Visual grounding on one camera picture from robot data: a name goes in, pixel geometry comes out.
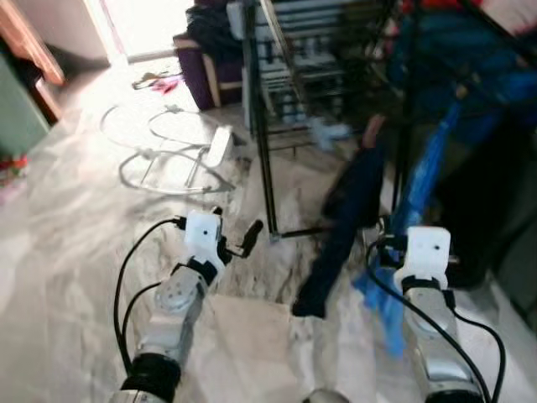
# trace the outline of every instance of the black cable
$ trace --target black cable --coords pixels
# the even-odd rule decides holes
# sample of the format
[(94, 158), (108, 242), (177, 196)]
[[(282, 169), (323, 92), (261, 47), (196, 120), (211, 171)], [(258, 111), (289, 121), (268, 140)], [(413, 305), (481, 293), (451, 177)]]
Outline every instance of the black cable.
[(480, 327), (485, 332), (488, 332), (494, 338), (494, 340), (496, 340), (496, 344), (498, 345), (498, 351), (500, 353), (500, 365), (498, 369), (498, 377), (496, 378), (496, 385), (494, 386), (492, 402), (497, 403), (500, 397), (500, 392), (502, 391), (503, 377), (505, 376), (505, 366), (507, 362), (507, 354), (505, 352), (505, 346), (503, 345), (503, 341), (500, 338), (499, 334), (497, 334), (496, 331), (494, 331), (494, 329), (490, 328), (489, 326), (483, 323), (474, 322), (474, 321), (471, 321), (470, 319), (462, 317), (455, 310), (453, 310), (453, 314), (458, 320), (462, 322), (465, 322), (475, 327)]
[(373, 243), (371, 243), (368, 246), (368, 250), (366, 252), (366, 271), (371, 277), (371, 279), (375, 282), (378, 287), (395, 298), (397, 301), (401, 302), (404, 306), (409, 308), (413, 313), (421, 317), (424, 321), (429, 323), (464, 359), (464, 361), (468, 364), (472, 372), (474, 373), (476, 380), (482, 390), (483, 397), (485, 399), (485, 403), (492, 403), (490, 398), (490, 393), (488, 391), (487, 384), (485, 383), (485, 380), (483, 379), (481, 372), (479, 372), (479, 368), (473, 363), (472, 359), (468, 356), (468, 354), (465, 353), (465, 351), (462, 349), (462, 347), (459, 345), (459, 343), (444, 329), (442, 329), (438, 323), (436, 323), (429, 315), (427, 315), (425, 312), (421, 311), (416, 305), (414, 305), (412, 302), (405, 299), (403, 296), (398, 294), (397, 292), (393, 291), (391, 288), (389, 288), (387, 285), (385, 285), (381, 280), (378, 279), (378, 277), (375, 275), (373, 268), (369, 265), (369, 258), (371, 256), (371, 252), (373, 251), (373, 248), (377, 248), (379, 244), (384, 241), (385, 238), (379, 238)]
[(127, 352), (127, 326), (128, 326), (128, 319), (131, 316), (131, 312), (134, 308), (134, 304), (138, 300), (140, 296), (143, 295), (146, 291), (152, 290), (155, 287), (158, 287), (160, 285), (161, 281), (157, 283), (153, 283), (151, 285), (148, 285), (147, 287), (144, 287), (142, 290), (139, 290), (136, 294), (134, 294), (133, 299), (128, 303), (127, 310), (125, 311), (125, 316), (123, 317), (123, 325), (122, 325), (122, 331), (121, 331), (121, 340), (123, 344), (124, 350)]
[(123, 360), (123, 366), (125, 367), (125, 370), (128, 371), (131, 369), (131, 360), (128, 357), (128, 351), (123, 347), (123, 341), (122, 341), (122, 333), (121, 329), (119, 328), (119, 296), (121, 294), (121, 285), (123, 282), (123, 276), (125, 275), (125, 269), (127, 267), (128, 261), (133, 256), (134, 252), (140, 244), (150, 235), (155, 229), (158, 227), (166, 224), (166, 223), (177, 223), (177, 219), (171, 218), (167, 220), (163, 220), (160, 222), (157, 222), (153, 226), (151, 226), (150, 229), (148, 229), (142, 237), (136, 241), (134, 246), (131, 248), (131, 250), (128, 251), (127, 256), (125, 257), (125, 260), (123, 261), (121, 265), (121, 269), (119, 270), (119, 276), (117, 277), (117, 283), (116, 283), (116, 294), (114, 295), (114, 307), (113, 307), (113, 322), (114, 322), (114, 332), (116, 334), (116, 341), (117, 341), (117, 347), (119, 348), (119, 353), (121, 354), (121, 358)]

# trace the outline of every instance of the blue fabric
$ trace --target blue fabric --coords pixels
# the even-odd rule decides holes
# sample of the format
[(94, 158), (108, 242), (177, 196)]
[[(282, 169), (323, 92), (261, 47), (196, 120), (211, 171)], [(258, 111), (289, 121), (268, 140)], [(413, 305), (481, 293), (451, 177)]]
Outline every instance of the blue fabric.
[[(401, 88), (407, 81), (411, 32), (412, 21), (404, 18), (388, 64), (388, 78)], [(415, 48), (415, 110), (422, 117), (443, 113), (453, 103), (454, 85), (459, 84), (456, 75), (478, 74), (478, 85), (467, 82), (470, 93), (465, 112), (494, 112), (457, 125), (453, 137), (465, 144), (479, 144), (492, 133), (502, 119), (500, 100), (507, 104), (535, 97), (537, 73), (515, 71), (517, 54), (490, 29), (460, 11), (423, 15)]]
[[(401, 202), (391, 217), (392, 233), (404, 235), (409, 227), (421, 223), (440, 172), (447, 138), (457, 125), (460, 115), (461, 104), (455, 102), (431, 136), (421, 161), (414, 168)], [(380, 267), (378, 258), (375, 258), (372, 265), (377, 277), (395, 290), (393, 271)], [(353, 285), (365, 295), (365, 305), (379, 314), (386, 349), (394, 356), (401, 356), (405, 346), (401, 329), (403, 305), (380, 290), (367, 274), (359, 277)]]

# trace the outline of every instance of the green cabinet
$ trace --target green cabinet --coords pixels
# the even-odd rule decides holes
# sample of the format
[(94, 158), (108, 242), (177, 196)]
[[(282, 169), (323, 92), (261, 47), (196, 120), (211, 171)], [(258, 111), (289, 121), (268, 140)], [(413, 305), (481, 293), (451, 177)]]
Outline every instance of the green cabinet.
[(0, 158), (28, 153), (48, 132), (40, 110), (0, 54)]

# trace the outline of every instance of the dark blue cloth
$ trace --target dark blue cloth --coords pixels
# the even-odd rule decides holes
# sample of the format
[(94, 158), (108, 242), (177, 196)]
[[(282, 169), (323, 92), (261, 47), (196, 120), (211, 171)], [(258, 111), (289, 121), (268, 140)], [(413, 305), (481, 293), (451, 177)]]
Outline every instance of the dark blue cloth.
[(325, 317), (326, 299), (347, 262), (358, 229), (371, 227), (378, 219), (383, 171), (382, 147), (358, 151), (347, 166), (344, 188), (339, 189), (343, 197), (331, 214), (334, 225), (299, 289), (293, 315)]

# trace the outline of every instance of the doorway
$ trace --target doorway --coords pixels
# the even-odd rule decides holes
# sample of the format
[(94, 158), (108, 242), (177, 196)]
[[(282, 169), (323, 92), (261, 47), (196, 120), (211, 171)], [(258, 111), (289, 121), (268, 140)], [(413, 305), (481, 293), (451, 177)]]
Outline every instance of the doorway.
[(174, 54), (173, 37), (186, 31), (194, 0), (101, 0), (129, 62)]

